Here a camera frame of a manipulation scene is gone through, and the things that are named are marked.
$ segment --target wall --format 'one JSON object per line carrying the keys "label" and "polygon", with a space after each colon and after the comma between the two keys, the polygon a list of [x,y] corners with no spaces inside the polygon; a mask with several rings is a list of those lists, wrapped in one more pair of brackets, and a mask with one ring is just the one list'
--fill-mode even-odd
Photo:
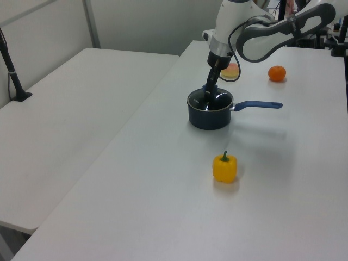
{"label": "wall", "polygon": [[[2,31],[25,90],[84,48],[92,47],[82,0],[56,0],[2,27]],[[0,58],[0,108],[8,102],[7,68]]]}
{"label": "wall", "polygon": [[89,0],[106,49],[180,55],[215,27],[222,0]]}

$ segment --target orange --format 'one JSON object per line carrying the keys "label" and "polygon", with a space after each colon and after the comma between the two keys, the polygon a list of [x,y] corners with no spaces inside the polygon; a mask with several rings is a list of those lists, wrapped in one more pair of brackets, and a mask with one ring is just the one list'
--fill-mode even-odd
{"label": "orange", "polygon": [[287,72],[283,66],[273,66],[268,70],[268,76],[273,82],[281,82],[285,75],[287,75]]}

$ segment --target pot handle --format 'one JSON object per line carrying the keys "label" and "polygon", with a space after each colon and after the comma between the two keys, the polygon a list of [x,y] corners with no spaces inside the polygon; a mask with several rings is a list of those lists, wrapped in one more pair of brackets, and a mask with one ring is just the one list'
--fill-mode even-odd
{"label": "pot handle", "polygon": [[245,101],[240,102],[230,108],[231,111],[240,111],[246,107],[259,107],[259,108],[270,108],[270,109],[280,109],[283,107],[283,103],[279,102],[258,102],[258,101]]}

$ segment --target cable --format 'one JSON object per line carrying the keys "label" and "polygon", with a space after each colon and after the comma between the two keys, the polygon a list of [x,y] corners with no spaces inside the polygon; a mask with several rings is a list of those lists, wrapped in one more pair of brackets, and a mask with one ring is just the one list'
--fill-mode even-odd
{"label": "cable", "polygon": [[9,92],[10,101],[12,101],[11,93],[10,93],[10,73],[8,73],[8,92]]}
{"label": "cable", "polygon": [[[4,40],[6,49],[8,50],[6,38],[5,38],[5,35],[4,35],[4,33],[2,32],[1,28],[0,28],[0,35],[1,35],[1,38]],[[7,89],[8,89],[8,93],[9,93],[9,99],[10,99],[10,101],[12,101],[11,93],[10,93],[10,72],[8,72],[8,87],[7,87]]]}
{"label": "cable", "polygon": [[240,27],[242,27],[243,25],[247,24],[247,23],[249,22],[250,19],[255,18],[255,17],[258,17],[258,15],[257,15],[257,16],[253,16],[253,17],[250,17],[250,18],[249,18],[248,20],[246,20],[244,23],[241,23],[241,24],[238,25],[236,28],[234,28],[233,31],[229,34],[229,37],[228,37],[228,46],[229,46],[229,48],[231,49],[231,53],[232,53],[231,57],[234,56],[235,61],[237,62],[239,73],[238,73],[238,76],[237,76],[236,79],[227,80],[227,79],[224,79],[224,78],[222,78],[221,76],[219,76],[219,78],[220,78],[221,80],[224,80],[225,82],[228,82],[228,83],[233,83],[233,82],[235,82],[236,80],[239,79],[239,77],[240,77],[240,75],[241,75],[241,68],[240,68],[239,60],[238,60],[237,56],[235,55],[235,52],[234,52],[234,50],[233,50],[233,48],[232,48],[232,45],[231,45],[231,37],[232,37],[232,35],[233,35],[233,33],[234,33],[235,31],[237,31],[237,30],[238,30]]}
{"label": "cable", "polygon": [[275,9],[273,10],[273,12],[271,13],[271,15],[273,15],[274,13],[274,18],[276,18],[276,14],[277,14],[277,9],[279,7],[279,5],[281,4],[281,1],[279,1],[279,3],[277,4],[277,6],[275,7]]}
{"label": "cable", "polygon": [[4,40],[4,43],[6,45],[6,49],[7,49],[7,42],[6,42],[6,38],[5,38],[5,35],[3,34],[2,30],[1,30],[1,27],[0,27],[0,34],[1,34],[1,38]]}

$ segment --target saucepan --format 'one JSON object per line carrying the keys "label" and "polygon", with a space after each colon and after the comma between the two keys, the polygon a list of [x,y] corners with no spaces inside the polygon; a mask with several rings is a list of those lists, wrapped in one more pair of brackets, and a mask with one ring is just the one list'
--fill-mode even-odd
{"label": "saucepan", "polygon": [[190,93],[187,98],[189,120],[199,129],[220,129],[231,121],[231,111],[240,111],[246,107],[280,109],[282,103],[245,101],[233,104],[233,96],[224,89],[217,89],[213,99],[205,97],[204,89]]}

